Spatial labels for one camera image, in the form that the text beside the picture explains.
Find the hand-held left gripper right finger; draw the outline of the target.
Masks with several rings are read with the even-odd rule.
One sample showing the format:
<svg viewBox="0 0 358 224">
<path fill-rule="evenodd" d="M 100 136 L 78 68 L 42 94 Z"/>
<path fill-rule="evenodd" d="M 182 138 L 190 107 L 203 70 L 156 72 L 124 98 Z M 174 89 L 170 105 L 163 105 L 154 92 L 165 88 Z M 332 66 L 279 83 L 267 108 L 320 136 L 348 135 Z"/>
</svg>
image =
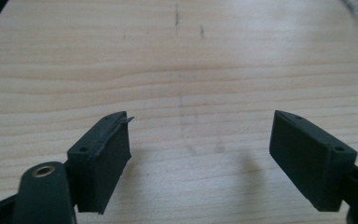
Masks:
<svg viewBox="0 0 358 224">
<path fill-rule="evenodd" d="M 317 210 L 339 210 L 341 181 L 354 166 L 354 149 L 307 119 L 277 110 L 269 153 Z"/>
</svg>

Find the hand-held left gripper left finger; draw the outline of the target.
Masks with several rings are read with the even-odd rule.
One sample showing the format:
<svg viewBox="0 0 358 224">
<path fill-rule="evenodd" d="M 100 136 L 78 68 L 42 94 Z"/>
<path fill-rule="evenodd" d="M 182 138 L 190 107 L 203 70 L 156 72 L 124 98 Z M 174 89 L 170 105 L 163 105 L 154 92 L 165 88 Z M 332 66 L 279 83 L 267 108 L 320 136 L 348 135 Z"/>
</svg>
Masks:
<svg viewBox="0 0 358 224">
<path fill-rule="evenodd" d="M 131 158 L 131 120 L 126 111 L 107 115 L 67 151 L 72 203 L 80 213 L 104 213 Z"/>
</svg>

